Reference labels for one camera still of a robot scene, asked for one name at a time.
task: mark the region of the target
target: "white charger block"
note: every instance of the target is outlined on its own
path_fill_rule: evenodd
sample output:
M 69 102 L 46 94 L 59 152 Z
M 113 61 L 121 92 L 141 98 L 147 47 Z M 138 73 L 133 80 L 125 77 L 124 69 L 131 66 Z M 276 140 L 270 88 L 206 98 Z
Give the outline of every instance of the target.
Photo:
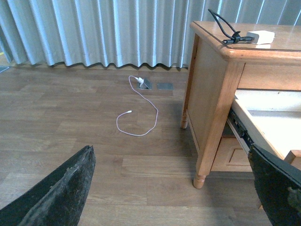
M 274 32 L 268 32 L 268 31 L 253 31 L 253 32 L 248 32 L 246 35 L 250 37 L 254 37 L 254 40 L 251 41 L 251 43 L 256 45 L 271 44 L 275 37 Z

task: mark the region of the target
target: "wooden floor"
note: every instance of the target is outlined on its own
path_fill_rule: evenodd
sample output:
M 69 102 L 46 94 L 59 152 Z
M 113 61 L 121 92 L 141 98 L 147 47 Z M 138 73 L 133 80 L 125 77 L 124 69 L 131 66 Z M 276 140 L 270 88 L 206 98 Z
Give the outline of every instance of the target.
M 153 82 L 131 91 L 128 76 Z M 0 73 L 0 208 L 85 145 L 96 168 L 80 226 L 269 226 L 248 173 L 213 172 L 192 185 L 196 149 L 179 128 L 187 71 L 10 68 Z M 172 82 L 174 90 L 157 90 Z

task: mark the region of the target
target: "curtain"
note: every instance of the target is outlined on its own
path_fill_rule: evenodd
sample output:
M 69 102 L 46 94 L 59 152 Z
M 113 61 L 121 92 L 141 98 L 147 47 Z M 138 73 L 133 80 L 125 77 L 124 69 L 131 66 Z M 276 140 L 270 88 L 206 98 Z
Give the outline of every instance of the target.
M 300 0 L 0 0 L 9 62 L 187 67 L 193 20 L 300 25 Z

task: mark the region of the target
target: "open drawer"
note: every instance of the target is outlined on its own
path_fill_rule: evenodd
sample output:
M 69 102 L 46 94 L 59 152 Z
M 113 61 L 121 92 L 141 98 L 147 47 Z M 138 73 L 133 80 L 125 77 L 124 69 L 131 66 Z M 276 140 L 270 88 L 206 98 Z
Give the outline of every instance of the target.
M 236 91 L 231 108 L 254 143 L 301 169 L 300 91 L 241 89 Z M 248 151 L 235 125 L 228 123 Z

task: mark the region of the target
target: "desk top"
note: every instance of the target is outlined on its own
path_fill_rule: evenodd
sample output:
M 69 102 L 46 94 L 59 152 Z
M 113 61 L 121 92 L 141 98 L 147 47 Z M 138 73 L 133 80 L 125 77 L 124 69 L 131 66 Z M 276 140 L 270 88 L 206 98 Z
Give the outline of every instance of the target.
M 241 31 L 241 36 L 246 36 L 248 31 L 266 30 L 274 32 L 275 38 L 270 45 L 254 45 L 246 42 L 227 45 L 223 43 L 223 40 L 228 38 L 223 35 L 216 22 L 194 21 L 190 24 L 190 27 L 227 61 L 273 62 L 301 65 L 301 26 L 266 24 L 231 25 L 236 31 Z M 222 23 L 222 26 L 229 35 L 233 34 L 233 31 L 225 23 Z

